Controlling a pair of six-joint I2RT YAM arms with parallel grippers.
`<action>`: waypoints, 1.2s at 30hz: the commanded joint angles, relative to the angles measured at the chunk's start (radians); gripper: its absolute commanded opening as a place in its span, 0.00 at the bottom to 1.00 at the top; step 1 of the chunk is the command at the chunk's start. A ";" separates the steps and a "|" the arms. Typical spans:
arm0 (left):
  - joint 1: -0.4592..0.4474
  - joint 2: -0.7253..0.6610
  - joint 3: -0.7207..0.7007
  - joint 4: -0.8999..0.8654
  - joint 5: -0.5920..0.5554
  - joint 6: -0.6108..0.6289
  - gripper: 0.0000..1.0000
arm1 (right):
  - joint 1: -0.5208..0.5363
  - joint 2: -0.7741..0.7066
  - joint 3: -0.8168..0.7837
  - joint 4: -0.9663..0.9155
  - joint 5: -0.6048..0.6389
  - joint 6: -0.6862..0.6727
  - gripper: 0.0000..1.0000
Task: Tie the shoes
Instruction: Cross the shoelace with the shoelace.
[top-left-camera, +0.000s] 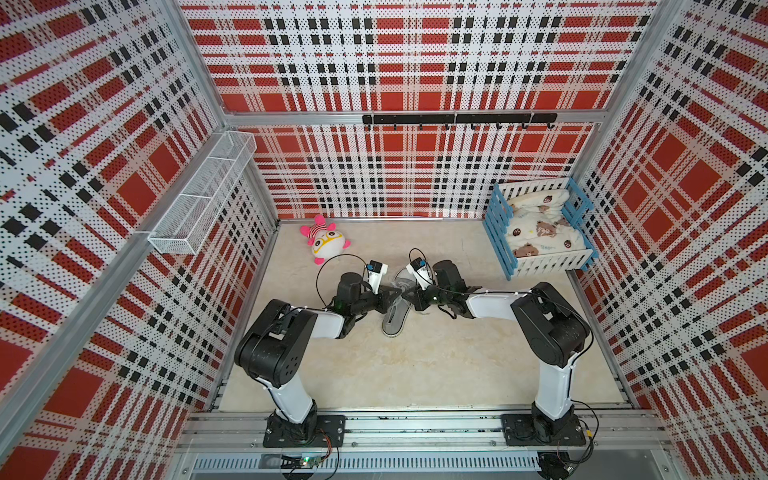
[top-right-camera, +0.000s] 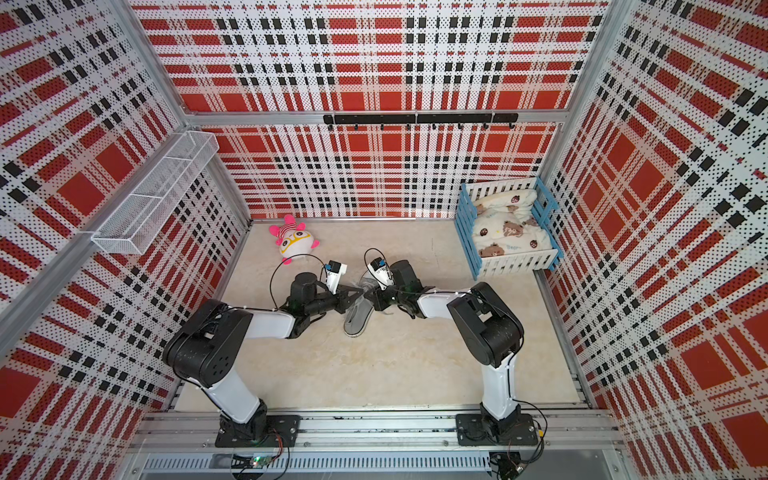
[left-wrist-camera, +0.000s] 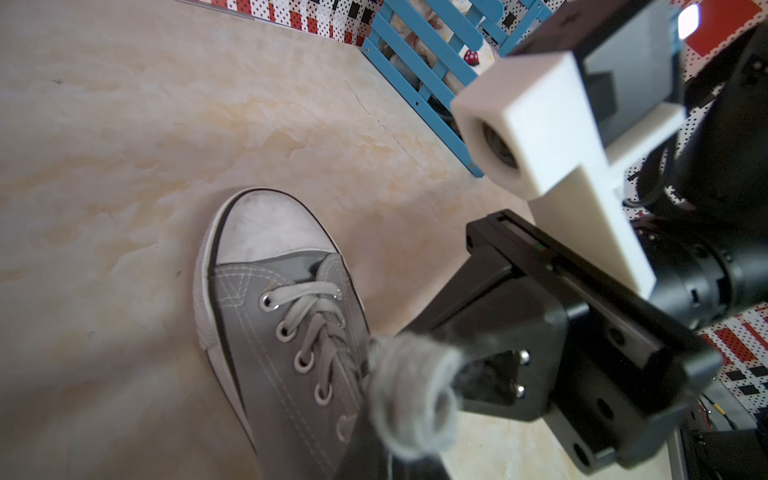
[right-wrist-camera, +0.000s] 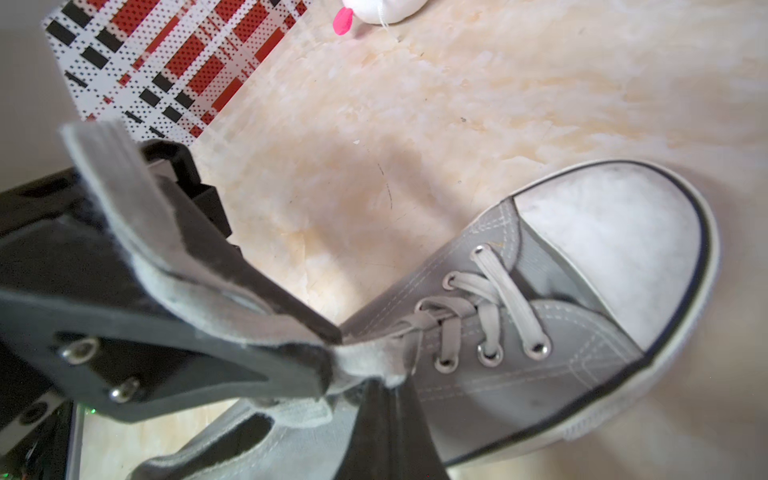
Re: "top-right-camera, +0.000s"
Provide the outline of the grey canvas sneaker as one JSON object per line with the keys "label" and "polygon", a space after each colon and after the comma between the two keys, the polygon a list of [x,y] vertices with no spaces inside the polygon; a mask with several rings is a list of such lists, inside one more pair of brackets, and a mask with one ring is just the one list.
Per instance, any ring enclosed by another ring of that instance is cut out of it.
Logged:
{"label": "grey canvas sneaker", "polygon": [[353,338],[359,337],[365,331],[373,311],[373,303],[365,296],[359,297],[345,313],[343,325],[345,334]]}

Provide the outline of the grey shoelace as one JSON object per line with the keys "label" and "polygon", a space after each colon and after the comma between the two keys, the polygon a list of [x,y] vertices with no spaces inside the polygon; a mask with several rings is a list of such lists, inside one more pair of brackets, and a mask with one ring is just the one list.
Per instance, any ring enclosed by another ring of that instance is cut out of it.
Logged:
{"label": "grey shoelace", "polygon": [[347,313],[348,320],[366,316],[370,312],[383,312],[389,307],[388,286],[383,285],[369,272],[361,276],[356,286],[362,290],[362,294]]}

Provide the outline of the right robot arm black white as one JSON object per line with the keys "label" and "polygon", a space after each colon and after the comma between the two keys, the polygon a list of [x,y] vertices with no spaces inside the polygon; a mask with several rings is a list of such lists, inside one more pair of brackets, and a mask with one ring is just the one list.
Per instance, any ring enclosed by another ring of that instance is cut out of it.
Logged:
{"label": "right robot arm black white", "polygon": [[520,424],[526,425],[516,399],[514,367],[524,345],[522,322],[485,282],[468,290],[427,287],[406,260],[393,264],[377,257],[366,264],[376,283],[365,297],[375,311],[397,307],[413,319],[450,319],[482,371],[479,421],[482,434],[471,441],[501,442]]}

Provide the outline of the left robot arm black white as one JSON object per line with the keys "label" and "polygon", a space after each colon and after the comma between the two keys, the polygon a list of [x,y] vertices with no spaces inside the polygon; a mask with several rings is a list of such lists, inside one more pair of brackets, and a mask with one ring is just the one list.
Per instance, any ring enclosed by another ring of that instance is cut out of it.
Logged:
{"label": "left robot arm black white", "polygon": [[296,339],[330,312],[344,313],[364,294],[356,286],[323,282],[311,272],[295,276],[286,302],[275,309],[205,301],[164,348],[162,360],[174,374],[199,387],[220,412],[218,447],[255,445],[274,435],[285,441],[289,427],[268,416],[265,401],[235,369],[246,339]]}

